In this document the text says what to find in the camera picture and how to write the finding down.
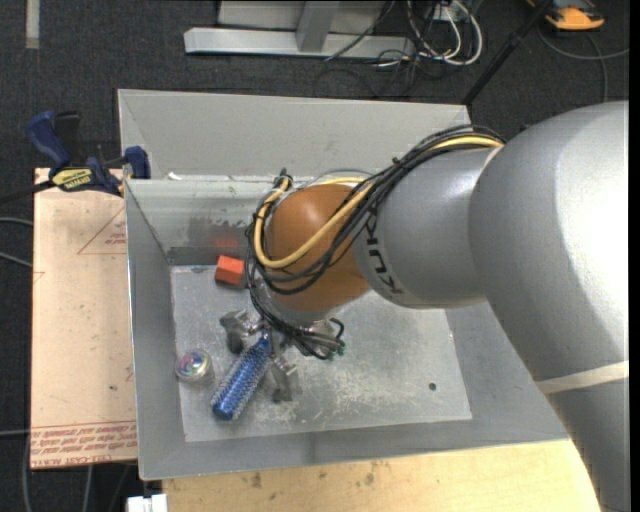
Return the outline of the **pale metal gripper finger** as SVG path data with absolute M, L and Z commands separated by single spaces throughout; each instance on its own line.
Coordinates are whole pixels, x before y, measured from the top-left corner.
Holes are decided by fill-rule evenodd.
M 283 356 L 272 359 L 271 375 L 275 385 L 272 392 L 273 402 L 293 401 L 301 393 L 298 367 Z
M 233 354 L 240 354 L 261 327 L 261 321 L 246 309 L 226 313 L 219 319 L 226 336 L 226 346 Z

